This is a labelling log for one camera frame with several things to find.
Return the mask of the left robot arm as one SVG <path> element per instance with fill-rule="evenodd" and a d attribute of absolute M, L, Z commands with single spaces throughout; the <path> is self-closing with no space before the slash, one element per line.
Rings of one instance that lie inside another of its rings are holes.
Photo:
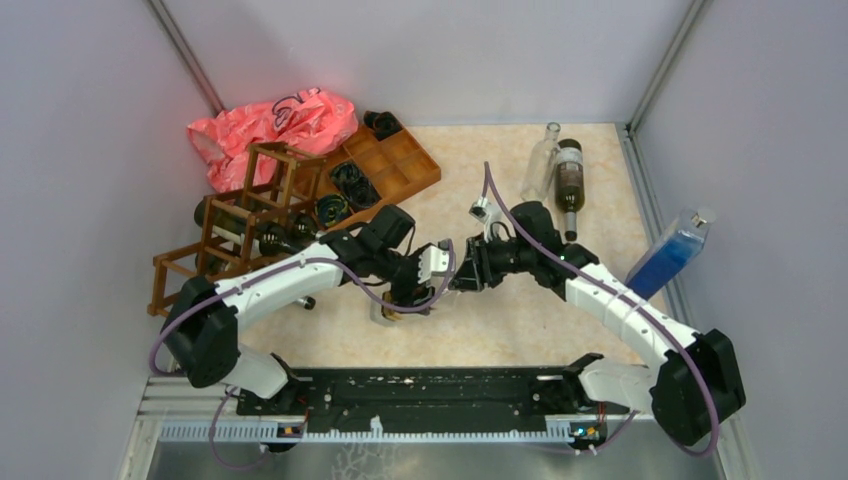
<path fill-rule="evenodd" d="M 382 207 L 353 229 L 320 235 L 300 252 L 260 269 L 212 282 L 185 282 L 160 337 L 188 383 L 202 389 L 225 384 L 246 390 L 277 414 L 292 411 L 300 388 L 283 360 L 243 344 L 242 333 L 267 315 L 348 282 L 396 313 L 425 312 L 432 285 L 452 265 L 450 244 L 428 243 L 399 251 L 415 229 L 396 205 Z"/>

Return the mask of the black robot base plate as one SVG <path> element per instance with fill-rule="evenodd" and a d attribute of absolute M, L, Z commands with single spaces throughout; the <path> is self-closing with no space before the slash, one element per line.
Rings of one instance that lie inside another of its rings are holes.
<path fill-rule="evenodd" d="M 238 396 L 240 416 L 305 416 L 310 433 L 542 432 L 555 415 L 597 415 L 570 368 L 304 368 L 271 399 Z"/>

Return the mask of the green wine bottle silver neck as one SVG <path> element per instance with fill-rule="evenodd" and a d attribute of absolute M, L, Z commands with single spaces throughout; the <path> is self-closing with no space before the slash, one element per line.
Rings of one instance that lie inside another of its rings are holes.
<path fill-rule="evenodd" d="M 305 310 L 313 310 L 316 307 L 317 301 L 311 296 L 306 296 L 298 299 L 297 303 Z"/>

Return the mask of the green wine bottle silver foil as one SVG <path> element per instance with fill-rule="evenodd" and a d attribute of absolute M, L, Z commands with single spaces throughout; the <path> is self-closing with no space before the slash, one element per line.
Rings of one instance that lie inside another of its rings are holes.
<path fill-rule="evenodd" d="M 292 241 L 312 241 L 321 232 L 322 228 L 319 223 L 306 213 L 297 212 L 287 218 L 286 233 Z"/>

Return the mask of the blue liquid square bottle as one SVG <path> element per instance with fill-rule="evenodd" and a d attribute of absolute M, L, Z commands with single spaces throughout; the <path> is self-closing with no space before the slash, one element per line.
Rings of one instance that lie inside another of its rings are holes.
<path fill-rule="evenodd" d="M 649 300 L 703 251 L 716 220 L 707 207 L 681 210 L 631 268 L 625 285 Z"/>

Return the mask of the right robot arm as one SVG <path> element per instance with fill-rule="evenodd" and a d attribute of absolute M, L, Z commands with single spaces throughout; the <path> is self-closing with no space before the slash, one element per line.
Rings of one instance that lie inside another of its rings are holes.
<path fill-rule="evenodd" d="M 550 212 L 524 202 L 503 216 L 480 198 L 469 209 L 483 225 L 466 242 L 451 289 L 479 292 L 528 274 L 543 289 L 597 319 L 641 359 L 622 364 L 586 354 L 568 369 L 563 398 L 576 412 L 599 402 L 649 412 L 677 444 L 692 447 L 746 403 L 734 346 L 717 329 L 701 333 L 624 286 L 598 257 L 565 243 Z"/>

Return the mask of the clear glass bottle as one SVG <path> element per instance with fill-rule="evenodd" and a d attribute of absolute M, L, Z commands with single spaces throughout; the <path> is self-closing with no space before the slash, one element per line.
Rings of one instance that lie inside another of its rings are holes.
<path fill-rule="evenodd" d="M 520 189 L 523 201 L 543 202 L 546 199 L 552 175 L 552 158 L 558 151 L 560 132 L 559 123 L 549 122 L 543 138 L 532 148 Z"/>

